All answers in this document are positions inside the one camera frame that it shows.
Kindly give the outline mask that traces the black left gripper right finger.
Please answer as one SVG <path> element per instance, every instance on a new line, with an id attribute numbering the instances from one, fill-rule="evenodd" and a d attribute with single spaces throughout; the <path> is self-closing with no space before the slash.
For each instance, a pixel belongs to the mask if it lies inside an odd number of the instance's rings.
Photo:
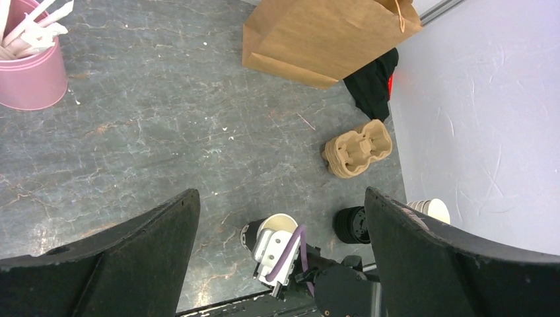
<path id="1" fill-rule="evenodd" d="M 559 256 L 476 236 L 372 187 L 365 214 L 389 316 L 559 315 Z"/>

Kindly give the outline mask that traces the black paper coffee cup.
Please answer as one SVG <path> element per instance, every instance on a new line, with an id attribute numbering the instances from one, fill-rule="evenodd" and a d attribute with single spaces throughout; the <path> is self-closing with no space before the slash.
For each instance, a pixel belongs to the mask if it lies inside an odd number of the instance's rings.
<path id="1" fill-rule="evenodd" d="M 247 251 L 252 252 L 263 229 L 283 230 L 293 233 L 297 227 L 298 223 L 290 215 L 277 213 L 245 225 L 240 231 L 240 242 Z"/>

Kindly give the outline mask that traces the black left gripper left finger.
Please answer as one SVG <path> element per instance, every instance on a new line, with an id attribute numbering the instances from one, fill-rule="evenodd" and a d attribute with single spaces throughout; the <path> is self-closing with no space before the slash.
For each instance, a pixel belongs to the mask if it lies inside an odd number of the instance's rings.
<path id="1" fill-rule="evenodd" d="M 1 315 L 174 316 L 200 211 L 188 189 L 40 256 L 1 260 Z"/>

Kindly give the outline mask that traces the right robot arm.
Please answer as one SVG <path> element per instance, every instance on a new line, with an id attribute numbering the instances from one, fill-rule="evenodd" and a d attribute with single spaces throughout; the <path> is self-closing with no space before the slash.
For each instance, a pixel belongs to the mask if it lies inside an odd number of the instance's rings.
<path id="1" fill-rule="evenodd" d="M 304 280 L 313 284 L 313 297 L 322 316 L 387 316 L 377 265 L 364 265 L 350 255 L 340 263 L 324 258 L 320 250 L 307 251 Z"/>

